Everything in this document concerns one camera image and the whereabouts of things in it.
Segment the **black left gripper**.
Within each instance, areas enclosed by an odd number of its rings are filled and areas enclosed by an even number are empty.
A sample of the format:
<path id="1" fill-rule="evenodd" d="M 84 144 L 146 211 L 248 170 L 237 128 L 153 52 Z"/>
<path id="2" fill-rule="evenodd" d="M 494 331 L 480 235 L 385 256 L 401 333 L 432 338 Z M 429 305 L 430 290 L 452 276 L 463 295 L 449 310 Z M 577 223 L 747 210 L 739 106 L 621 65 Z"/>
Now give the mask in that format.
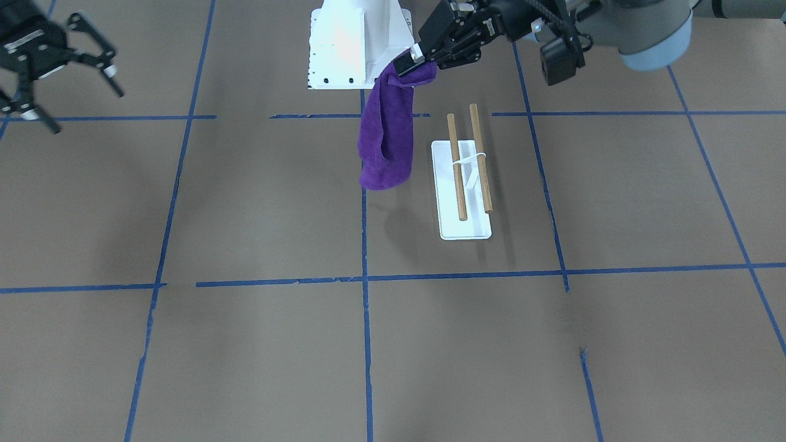
<path id="1" fill-rule="evenodd" d="M 419 43 L 396 56 L 393 67 L 404 77 L 427 61 L 440 69 L 472 64 L 498 37 L 514 42 L 522 36 L 522 1 L 440 1 L 421 26 Z"/>

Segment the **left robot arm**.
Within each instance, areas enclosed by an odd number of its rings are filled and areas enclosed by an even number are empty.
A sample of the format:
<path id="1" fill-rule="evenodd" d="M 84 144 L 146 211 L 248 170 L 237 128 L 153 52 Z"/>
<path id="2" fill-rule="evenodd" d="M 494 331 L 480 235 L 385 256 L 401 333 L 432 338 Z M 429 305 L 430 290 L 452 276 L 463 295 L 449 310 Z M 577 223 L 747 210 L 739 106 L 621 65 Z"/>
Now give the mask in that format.
<path id="1" fill-rule="evenodd" d="M 406 76 L 429 64 L 455 68 L 482 56 L 497 37 L 541 42 L 545 81 L 572 78 L 595 45 L 618 50 L 624 64 L 648 72 L 677 61 L 690 45 L 694 17 L 784 19 L 783 1 L 441 1 L 419 41 L 392 67 Z"/>

